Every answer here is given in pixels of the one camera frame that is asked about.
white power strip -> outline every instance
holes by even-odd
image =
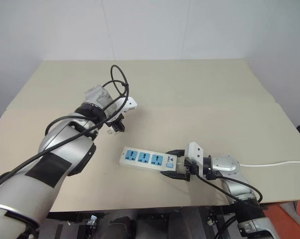
[[[175,171],[176,156],[144,149],[125,147],[119,163],[121,166],[154,171]]]

table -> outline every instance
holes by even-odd
[[[36,154],[46,125],[108,81],[114,63],[138,108],[125,115],[124,133],[100,130],[96,153],[82,173],[66,178],[51,211],[227,204],[195,177],[121,167],[124,146],[166,152],[196,141],[205,156],[231,155],[243,164],[300,160],[299,133],[244,60],[44,61],[0,119],[0,174]],[[300,164],[242,173],[264,202],[300,199]]]

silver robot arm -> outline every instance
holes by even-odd
[[[86,92],[86,101],[70,115],[93,117],[94,120],[63,120],[45,136],[39,152],[107,119],[119,108],[112,104],[102,111],[112,101],[103,87],[90,89]],[[111,132],[124,131],[122,113],[136,106],[137,103],[128,97],[122,110],[106,122],[112,128]],[[0,186],[0,239],[36,237],[38,227],[50,211],[66,176],[80,173],[94,154],[96,146],[93,140],[101,126],[45,154]]]
[[[241,174],[240,163],[229,155],[218,158],[203,157],[203,149],[196,142],[192,142],[185,150],[184,156],[196,165],[199,176],[205,176],[207,180],[214,180],[221,176],[248,183]],[[262,239],[280,238],[270,219],[264,215],[261,208],[257,207],[259,203],[251,188],[226,179],[221,179],[221,181],[223,190],[246,203],[256,206],[251,207],[227,197],[229,203],[233,205],[241,236]]]

white wall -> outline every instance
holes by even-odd
[[[300,0],[279,0],[248,62],[295,125],[300,124]]]
[[[277,25],[280,34],[295,30],[272,17],[280,8],[295,17],[286,9],[290,5],[277,0],[0,0],[0,115],[41,60],[251,56],[259,79],[284,103],[281,88],[291,82],[269,75],[272,67],[262,59],[268,57],[264,49],[276,45],[265,40],[265,27]]]

